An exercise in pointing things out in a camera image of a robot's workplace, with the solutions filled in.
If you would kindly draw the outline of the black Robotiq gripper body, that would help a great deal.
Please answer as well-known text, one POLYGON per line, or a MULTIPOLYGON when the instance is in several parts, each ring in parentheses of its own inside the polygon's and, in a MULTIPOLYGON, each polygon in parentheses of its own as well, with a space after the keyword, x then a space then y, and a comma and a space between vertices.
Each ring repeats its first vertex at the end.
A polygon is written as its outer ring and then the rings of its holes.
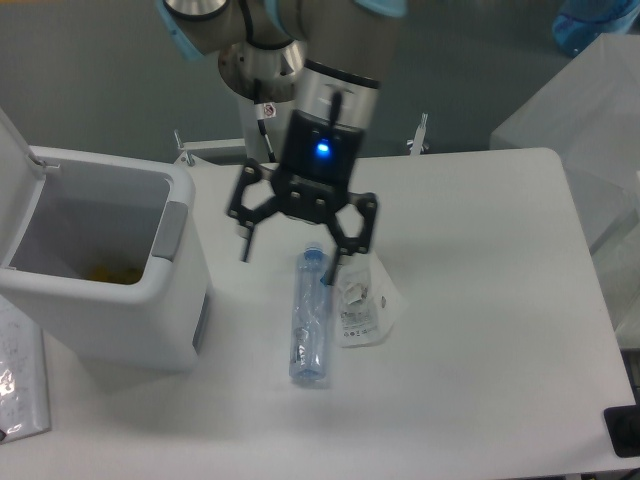
POLYGON ((325 224, 348 200, 348 187, 364 131, 330 125, 301 110, 290 117, 272 189, 281 213, 325 224))

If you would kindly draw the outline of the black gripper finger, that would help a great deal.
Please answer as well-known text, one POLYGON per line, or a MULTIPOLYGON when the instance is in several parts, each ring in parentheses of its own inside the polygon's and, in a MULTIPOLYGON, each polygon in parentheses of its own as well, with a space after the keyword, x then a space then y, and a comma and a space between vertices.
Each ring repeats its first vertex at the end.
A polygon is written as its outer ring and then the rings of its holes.
POLYGON ((236 222, 239 235, 244 240, 240 259, 248 263, 254 233, 259 224, 279 212, 278 200, 274 194, 263 199, 260 203, 250 205, 249 191, 256 189, 259 184, 270 182, 273 170, 249 158, 240 169, 235 187, 226 207, 226 214, 236 222))
POLYGON ((325 225, 330 233, 335 249, 330 266, 325 274, 326 284, 333 286, 337 277, 338 266, 342 257, 354 254, 368 254, 376 225, 378 197, 373 192, 351 193, 339 197, 338 202, 331 202, 328 207, 325 225), (355 208, 361 221, 354 235, 347 235, 338 218, 338 213, 347 205, 355 208))

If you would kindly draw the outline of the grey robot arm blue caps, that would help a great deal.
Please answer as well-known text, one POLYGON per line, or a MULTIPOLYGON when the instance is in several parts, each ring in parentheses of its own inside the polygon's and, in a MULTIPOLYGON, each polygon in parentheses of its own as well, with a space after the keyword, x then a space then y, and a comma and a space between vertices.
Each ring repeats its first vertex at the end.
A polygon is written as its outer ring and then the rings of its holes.
POLYGON ((246 42, 281 53, 306 49, 296 76, 278 165, 246 160, 227 208, 252 239, 276 213, 324 225, 335 242, 325 275, 333 284, 344 256, 366 254, 378 199, 349 183, 389 69, 405 1, 160 1, 167 30, 186 57, 246 42))

